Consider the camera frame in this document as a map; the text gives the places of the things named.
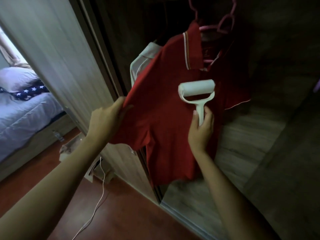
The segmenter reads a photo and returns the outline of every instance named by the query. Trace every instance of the wardrobe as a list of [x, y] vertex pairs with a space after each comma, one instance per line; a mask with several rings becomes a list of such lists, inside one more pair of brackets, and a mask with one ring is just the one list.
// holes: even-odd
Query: wardrobe
[[[208, 23], [232, 6], [231, 0], [195, 3]], [[265, 207], [270, 202], [257, 196], [259, 185], [267, 184], [257, 172], [272, 185], [283, 177], [275, 165], [267, 166], [318, 80], [319, 31], [312, 28], [320, 24], [318, 6], [318, 0], [237, 0], [235, 29], [249, 55], [252, 99], [225, 112], [215, 162], [265, 210], [283, 239], [292, 239], [285, 230], [293, 225], [275, 219], [271, 209], [281, 204]], [[0, 0], [1, 27], [84, 134], [94, 109], [130, 91], [130, 64], [147, 44], [184, 32], [194, 15], [188, 0]], [[152, 188], [143, 148], [132, 152], [125, 144], [108, 144], [101, 156], [120, 178], [201, 238], [228, 239], [203, 179]], [[314, 230], [311, 225], [304, 227]]]

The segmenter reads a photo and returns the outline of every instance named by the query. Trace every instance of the wooden bed base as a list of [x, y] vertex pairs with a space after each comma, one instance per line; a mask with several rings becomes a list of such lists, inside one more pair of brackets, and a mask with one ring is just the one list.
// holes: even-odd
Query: wooden bed base
[[75, 127], [76, 125], [74, 122], [67, 114], [65, 114], [43, 130], [36, 133], [31, 137], [26, 145], [16, 150], [0, 163], [0, 181], [8, 177], [14, 171], [45, 150], [48, 146], [57, 141], [58, 139], [54, 136], [52, 131], [57, 131], [63, 136]]

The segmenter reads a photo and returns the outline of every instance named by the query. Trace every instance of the white cable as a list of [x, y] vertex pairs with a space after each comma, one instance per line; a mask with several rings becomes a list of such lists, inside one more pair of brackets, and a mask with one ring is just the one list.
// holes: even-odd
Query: white cable
[[101, 168], [101, 170], [102, 170], [102, 172], [103, 172], [103, 175], [104, 175], [103, 181], [102, 181], [102, 196], [101, 196], [101, 198], [99, 199], [98, 204], [97, 204], [96, 207], [94, 208], [92, 217], [80, 228], [80, 230], [77, 232], [77, 234], [74, 236], [74, 238], [73, 238], [72, 240], [74, 240], [74, 239], [76, 238], [76, 236], [78, 236], [78, 234], [79, 234], [80, 232], [82, 232], [83, 230], [85, 230], [85, 229], [90, 225], [90, 223], [92, 222], [92, 219], [94, 218], [94, 214], [96, 213], [96, 211], [97, 211], [97, 209], [98, 209], [98, 205], [99, 205], [100, 201], [102, 200], [102, 197], [103, 197], [103, 194], [104, 194], [104, 180], [105, 180], [105, 178], [106, 178], [106, 173], [105, 173], [105, 172], [103, 171], [103, 169], [102, 169], [101, 159], [102, 159], [102, 158], [100, 157], [100, 168]]

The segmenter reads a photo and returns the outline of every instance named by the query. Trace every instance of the white lint roller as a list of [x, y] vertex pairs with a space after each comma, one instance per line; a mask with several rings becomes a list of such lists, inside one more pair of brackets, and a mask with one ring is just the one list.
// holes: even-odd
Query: white lint roller
[[[189, 104], [195, 104], [195, 109], [199, 114], [199, 126], [203, 123], [205, 103], [214, 98], [214, 87], [215, 83], [213, 80], [184, 82], [178, 86], [178, 93], [182, 101]], [[188, 96], [195, 96], [206, 93], [210, 93], [210, 96], [205, 99], [188, 101], [184, 98]]]

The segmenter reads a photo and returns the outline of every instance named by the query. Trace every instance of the adhesive roll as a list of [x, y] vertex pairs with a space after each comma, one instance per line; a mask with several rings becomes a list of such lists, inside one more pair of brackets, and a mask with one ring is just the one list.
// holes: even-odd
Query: adhesive roll
[[181, 96], [194, 96], [199, 94], [212, 93], [215, 83], [213, 80], [200, 80], [181, 83], [178, 86], [178, 93]]

